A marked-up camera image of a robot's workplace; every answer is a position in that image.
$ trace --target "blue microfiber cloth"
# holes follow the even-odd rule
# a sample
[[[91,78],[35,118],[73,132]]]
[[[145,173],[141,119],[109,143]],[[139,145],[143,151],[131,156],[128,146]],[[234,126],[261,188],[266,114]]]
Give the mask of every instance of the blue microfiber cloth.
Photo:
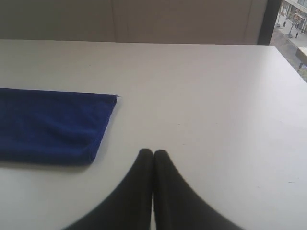
[[[0,88],[0,160],[94,161],[116,95]]]

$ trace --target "table surface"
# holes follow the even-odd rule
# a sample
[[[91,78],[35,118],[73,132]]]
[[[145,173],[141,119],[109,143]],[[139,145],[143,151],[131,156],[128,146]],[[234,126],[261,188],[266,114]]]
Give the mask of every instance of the table surface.
[[[307,85],[273,46],[0,41],[0,85],[121,96],[88,167],[0,163],[4,230],[59,230],[165,149],[247,230],[306,230]]]

